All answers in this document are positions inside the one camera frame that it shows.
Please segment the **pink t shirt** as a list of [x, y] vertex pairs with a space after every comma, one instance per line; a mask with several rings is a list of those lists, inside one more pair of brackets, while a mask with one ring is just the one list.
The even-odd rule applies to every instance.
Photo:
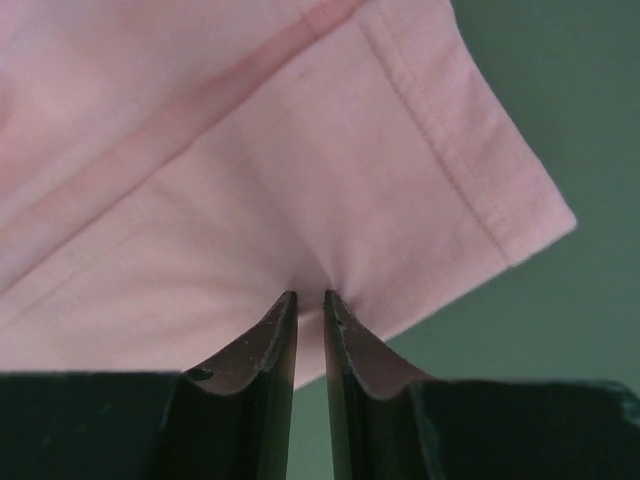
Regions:
[[395, 336], [570, 232], [447, 1], [5, 1], [1, 367], [181, 370], [298, 294]]

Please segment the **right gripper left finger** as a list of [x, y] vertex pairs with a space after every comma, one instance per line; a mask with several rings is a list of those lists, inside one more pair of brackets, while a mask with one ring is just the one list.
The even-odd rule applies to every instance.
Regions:
[[297, 313], [295, 293], [283, 293], [183, 372], [3, 374], [2, 477], [284, 478]]

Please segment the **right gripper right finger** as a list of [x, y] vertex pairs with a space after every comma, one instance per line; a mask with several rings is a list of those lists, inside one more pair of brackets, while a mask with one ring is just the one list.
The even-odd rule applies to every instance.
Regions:
[[639, 400], [609, 381], [444, 380], [323, 302], [338, 479], [635, 479]]

